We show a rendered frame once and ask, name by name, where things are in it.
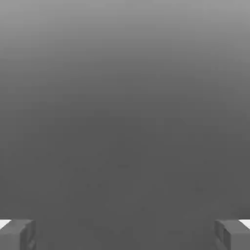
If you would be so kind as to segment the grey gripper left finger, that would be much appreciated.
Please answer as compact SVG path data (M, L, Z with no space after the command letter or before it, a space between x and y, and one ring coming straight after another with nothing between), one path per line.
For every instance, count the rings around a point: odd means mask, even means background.
M36 250L36 221L0 219L0 250Z

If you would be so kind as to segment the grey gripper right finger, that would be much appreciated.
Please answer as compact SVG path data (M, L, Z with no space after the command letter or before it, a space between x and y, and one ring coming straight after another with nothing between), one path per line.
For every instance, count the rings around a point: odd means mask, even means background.
M216 250L250 250L250 219L215 220Z

